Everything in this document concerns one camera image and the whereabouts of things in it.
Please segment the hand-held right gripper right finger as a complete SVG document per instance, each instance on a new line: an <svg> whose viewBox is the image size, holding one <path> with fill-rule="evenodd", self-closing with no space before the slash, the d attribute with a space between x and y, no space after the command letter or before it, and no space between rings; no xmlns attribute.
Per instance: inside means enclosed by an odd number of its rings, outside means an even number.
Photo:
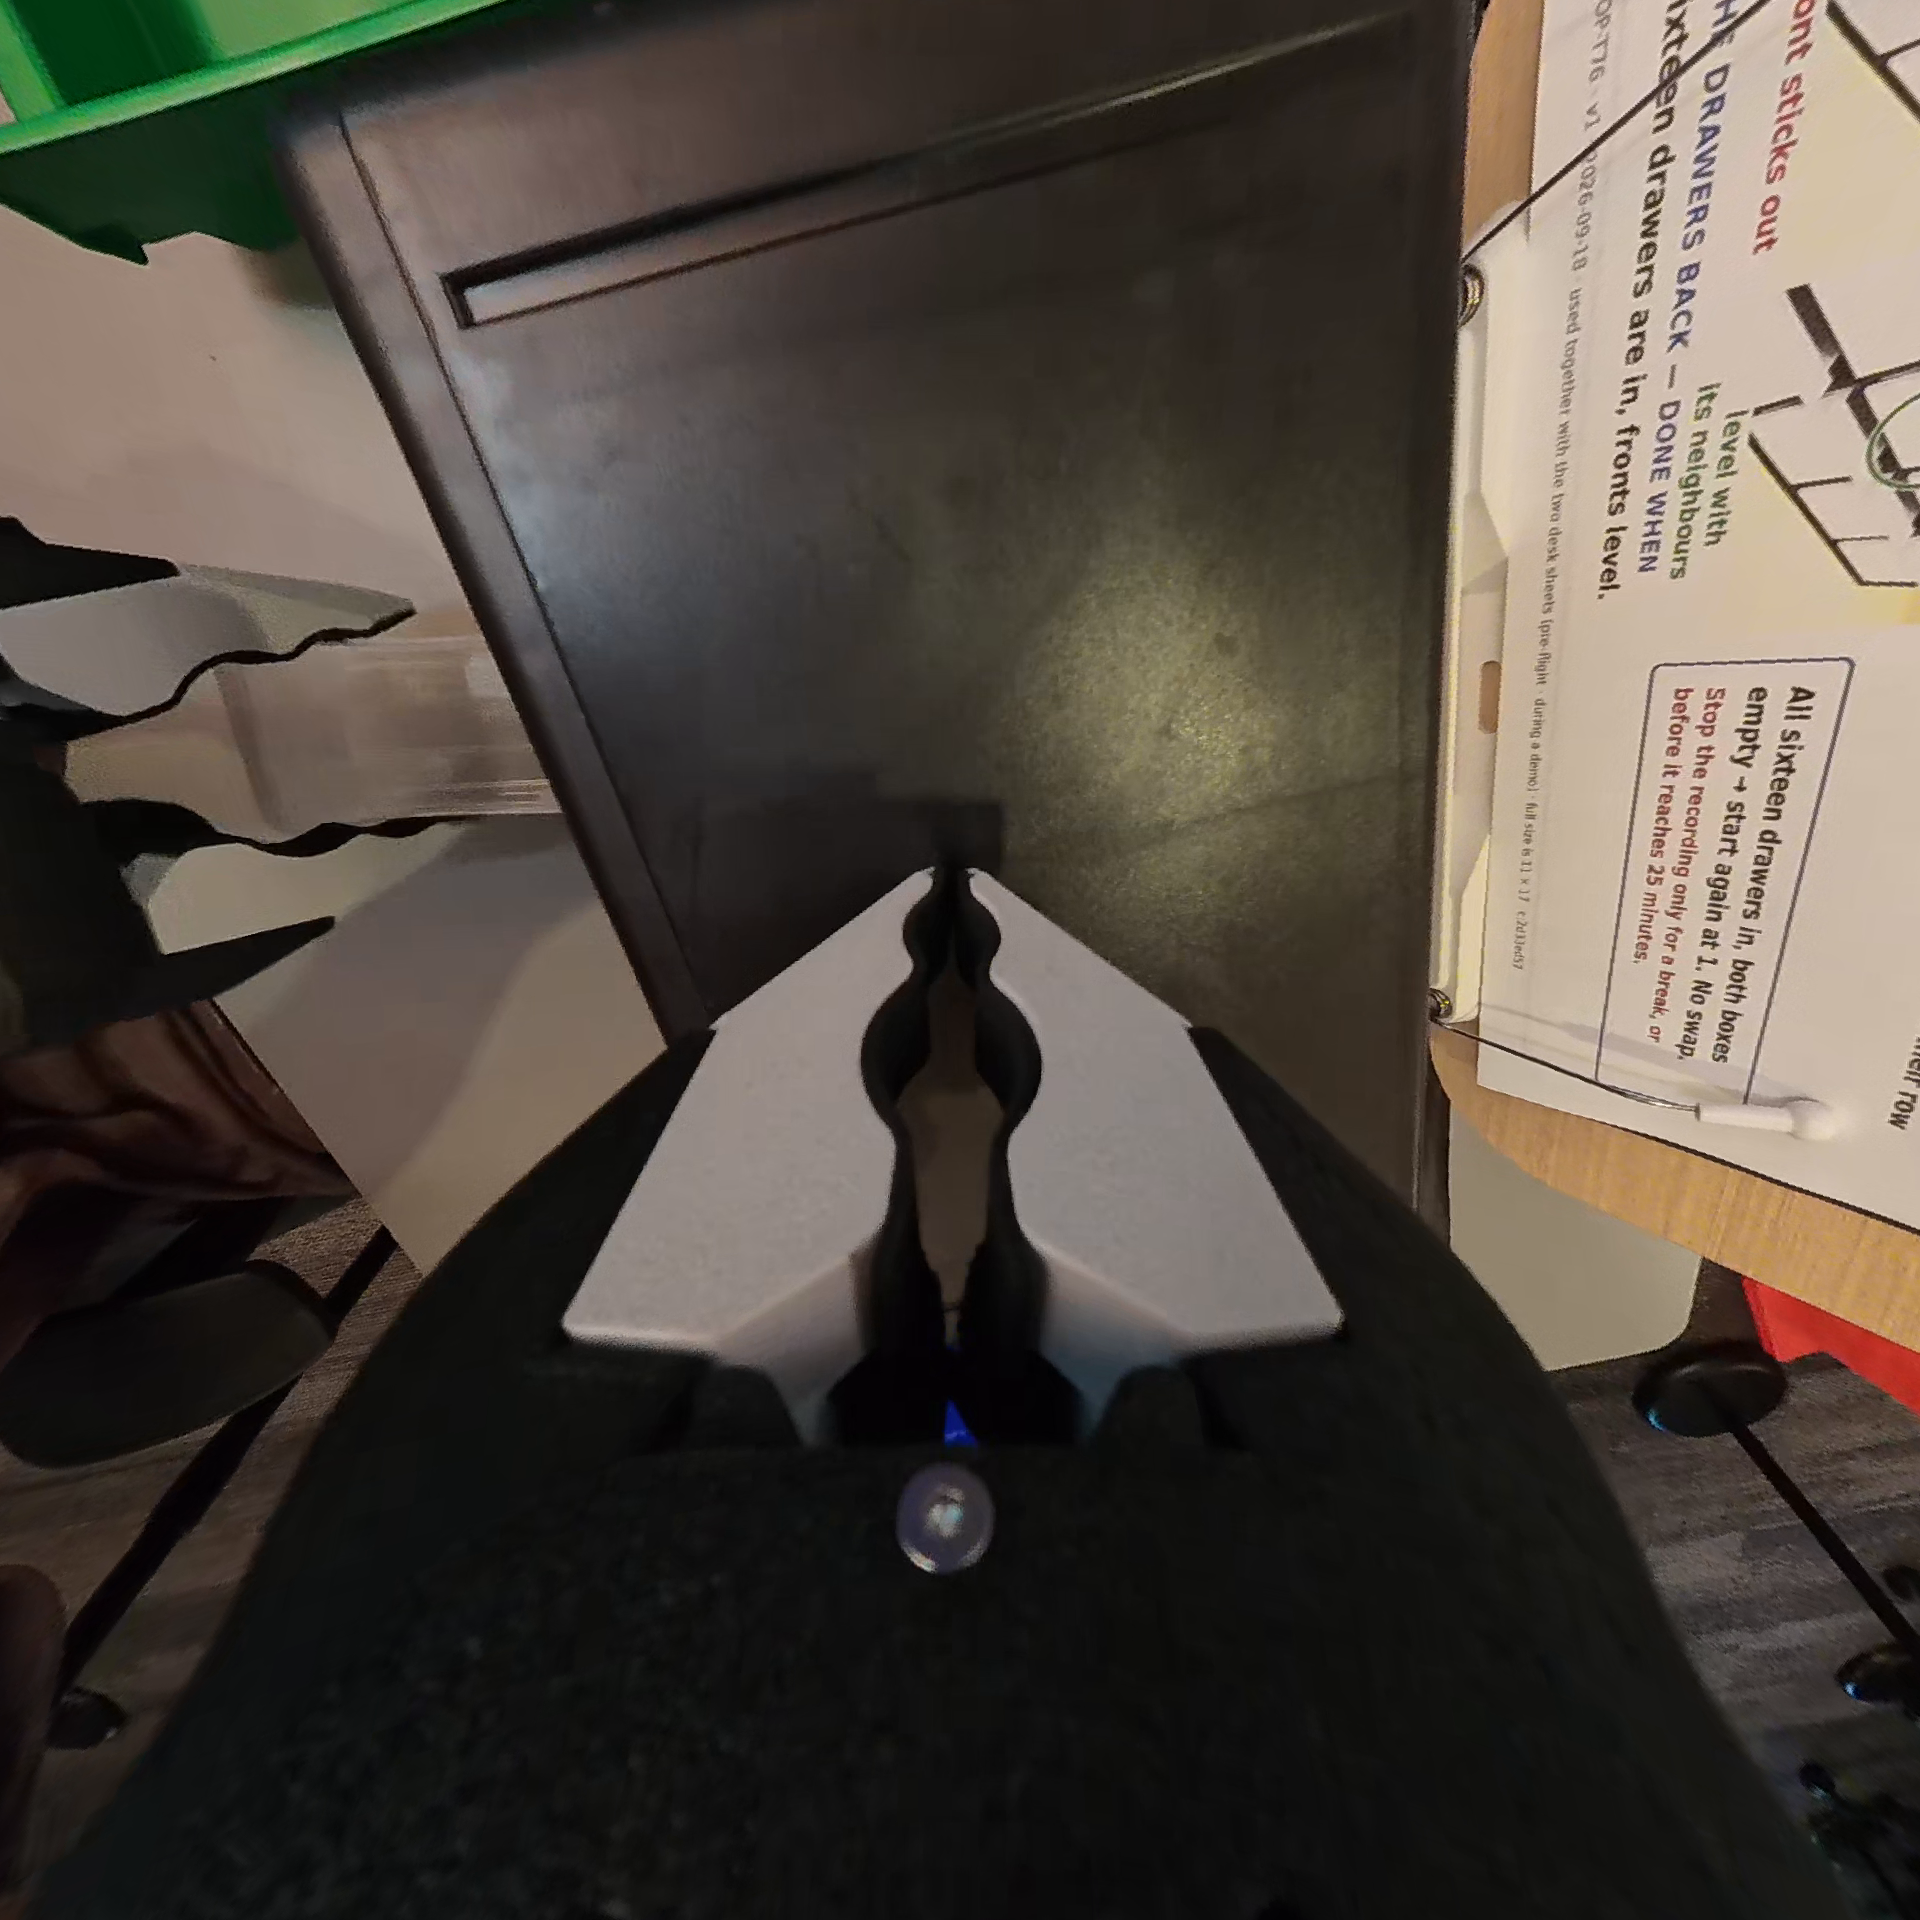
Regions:
<svg viewBox="0 0 1920 1920"><path fill-rule="evenodd" d="M954 890L954 966L1000 1111L954 1325L978 1441L1068 1445L1141 1370L1340 1330L1183 1014L982 871Z"/></svg>

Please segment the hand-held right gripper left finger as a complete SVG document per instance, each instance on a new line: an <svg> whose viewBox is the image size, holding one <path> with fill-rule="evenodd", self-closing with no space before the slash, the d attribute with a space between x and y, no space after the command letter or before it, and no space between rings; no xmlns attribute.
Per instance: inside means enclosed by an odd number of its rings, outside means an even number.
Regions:
<svg viewBox="0 0 1920 1920"><path fill-rule="evenodd" d="M925 871L717 1021L564 1310L571 1341L757 1372L809 1441L944 1435L948 1320L901 1101L950 935L950 886Z"/></svg>

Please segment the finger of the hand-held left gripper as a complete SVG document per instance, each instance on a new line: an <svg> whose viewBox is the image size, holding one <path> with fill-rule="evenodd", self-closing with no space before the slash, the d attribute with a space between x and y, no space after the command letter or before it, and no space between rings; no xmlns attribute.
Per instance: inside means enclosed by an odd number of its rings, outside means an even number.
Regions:
<svg viewBox="0 0 1920 1920"><path fill-rule="evenodd" d="M398 595L296 579L156 579L2 613L2 704L60 739L176 708L225 665L290 660L389 632Z"/></svg>
<svg viewBox="0 0 1920 1920"><path fill-rule="evenodd" d="M469 826L325 825L290 836L218 829L179 803L84 803L168 950L322 925L303 965L495 965L489 871Z"/></svg>

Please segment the clear plastic drawer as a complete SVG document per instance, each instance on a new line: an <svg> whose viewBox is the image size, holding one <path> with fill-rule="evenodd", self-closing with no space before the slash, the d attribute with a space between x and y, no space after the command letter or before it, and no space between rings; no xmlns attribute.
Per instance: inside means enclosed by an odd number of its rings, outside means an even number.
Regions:
<svg viewBox="0 0 1920 1920"><path fill-rule="evenodd" d="M210 684L279 833L563 812L483 636L316 640Z"/></svg>

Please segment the green plastic bin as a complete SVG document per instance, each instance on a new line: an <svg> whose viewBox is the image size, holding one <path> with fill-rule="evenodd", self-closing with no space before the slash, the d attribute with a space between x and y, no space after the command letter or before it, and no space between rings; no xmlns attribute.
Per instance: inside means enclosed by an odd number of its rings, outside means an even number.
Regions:
<svg viewBox="0 0 1920 1920"><path fill-rule="evenodd" d="M144 264L205 234L252 252L296 237L275 132L283 98L491 2L6 2L2 203L91 252Z"/></svg>

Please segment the black drawer cabinet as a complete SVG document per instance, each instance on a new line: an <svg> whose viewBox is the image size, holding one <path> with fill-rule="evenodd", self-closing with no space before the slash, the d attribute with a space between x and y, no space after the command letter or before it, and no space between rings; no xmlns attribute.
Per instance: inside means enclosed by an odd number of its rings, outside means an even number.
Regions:
<svg viewBox="0 0 1920 1920"><path fill-rule="evenodd" d="M580 4L277 164L661 1033L992 871L1441 1212L1476 4Z"/></svg>

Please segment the person's brown clothing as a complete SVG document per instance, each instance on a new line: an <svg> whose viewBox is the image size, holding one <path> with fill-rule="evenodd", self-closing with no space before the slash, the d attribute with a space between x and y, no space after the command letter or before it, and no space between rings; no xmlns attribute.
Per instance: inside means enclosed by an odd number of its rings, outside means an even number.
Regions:
<svg viewBox="0 0 1920 1920"><path fill-rule="evenodd" d="M123 1021L2 1068L2 1362L144 1204L357 1189L213 1003Z"/></svg>

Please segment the white table leg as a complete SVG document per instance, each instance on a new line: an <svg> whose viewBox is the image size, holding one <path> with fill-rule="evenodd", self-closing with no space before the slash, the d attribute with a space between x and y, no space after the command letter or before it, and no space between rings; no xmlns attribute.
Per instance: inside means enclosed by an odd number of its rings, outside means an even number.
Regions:
<svg viewBox="0 0 1920 1920"><path fill-rule="evenodd" d="M1548 1372L1668 1347L1702 1258L1575 1201L1450 1117L1452 1252Z"/></svg>

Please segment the light wooden table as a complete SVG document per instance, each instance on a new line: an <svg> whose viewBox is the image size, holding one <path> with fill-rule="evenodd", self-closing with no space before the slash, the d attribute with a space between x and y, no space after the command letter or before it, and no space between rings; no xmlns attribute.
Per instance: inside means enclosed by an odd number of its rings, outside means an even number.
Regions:
<svg viewBox="0 0 1920 1920"><path fill-rule="evenodd" d="M1480 1085L1476 1038L1428 1022L1452 1117L1525 1174L1702 1262L1916 1348L1916 1234L1740 1167Z"/></svg>

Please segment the red box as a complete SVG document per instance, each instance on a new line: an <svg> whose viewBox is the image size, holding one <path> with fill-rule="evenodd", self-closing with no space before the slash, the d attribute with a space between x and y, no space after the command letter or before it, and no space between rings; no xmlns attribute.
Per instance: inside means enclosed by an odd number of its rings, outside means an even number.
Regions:
<svg viewBox="0 0 1920 1920"><path fill-rule="evenodd" d="M1780 1365L1825 1356L1918 1414L1918 1350L1747 1277L1759 1345Z"/></svg>

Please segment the printed instruction sheet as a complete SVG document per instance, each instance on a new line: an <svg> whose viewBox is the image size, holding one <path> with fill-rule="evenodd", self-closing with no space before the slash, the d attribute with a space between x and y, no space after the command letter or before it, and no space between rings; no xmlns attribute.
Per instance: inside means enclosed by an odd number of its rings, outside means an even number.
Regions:
<svg viewBox="0 0 1920 1920"><path fill-rule="evenodd" d="M1499 1092L1908 1231L1916 41L1544 7L1476 1019Z"/></svg>

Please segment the black frame bar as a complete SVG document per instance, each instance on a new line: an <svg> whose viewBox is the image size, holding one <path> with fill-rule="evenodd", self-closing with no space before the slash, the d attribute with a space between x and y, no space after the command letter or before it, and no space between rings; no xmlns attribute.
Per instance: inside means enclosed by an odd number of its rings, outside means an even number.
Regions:
<svg viewBox="0 0 1920 1920"><path fill-rule="evenodd" d="M1916 1627L1901 1610L1892 1590L1871 1572L1756 1433L1759 1422L1782 1409L1789 1390L1782 1362L1749 1338L1712 1341L1657 1356L1641 1372L1631 1399L1639 1419L1667 1437L1731 1437L1825 1558L1882 1623L1892 1644L1908 1663L1916 1663Z"/></svg>
<svg viewBox="0 0 1920 1920"><path fill-rule="evenodd" d="M393 1231L377 1227L326 1293L316 1293L280 1260L248 1260L231 1279L234 1282L263 1282L285 1294L292 1307L318 1323L321 1345L316 1352L326 1355L348 1314L360 1307L398 1252L401 1247ZM167 1561L228 1491L228 1485L308 1369L311 1365L304 1362L252 1405L231 1412L228 1421L205 1443L205 1448L167 1486L127 1552L84 1600L62 1640L60 1692L46 1738L50 1751L91 1752L123 1736L131 1725L131 1714L109 1692L86 1687L84 1669L98 1658Z"/></svg>

